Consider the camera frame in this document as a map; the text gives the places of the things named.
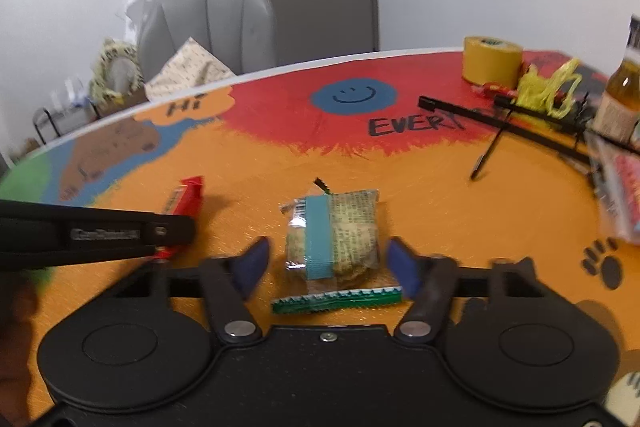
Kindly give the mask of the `person's left hand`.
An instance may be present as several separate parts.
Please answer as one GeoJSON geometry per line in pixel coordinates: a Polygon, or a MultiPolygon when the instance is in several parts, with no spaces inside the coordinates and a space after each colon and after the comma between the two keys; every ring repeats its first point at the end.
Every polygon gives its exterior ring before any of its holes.
{"type": "Polygon", "coordinates": [[[28,368],[39,297],[52,277],[51,269],[1,274],[1,425],[27,426],[28,368]]]}

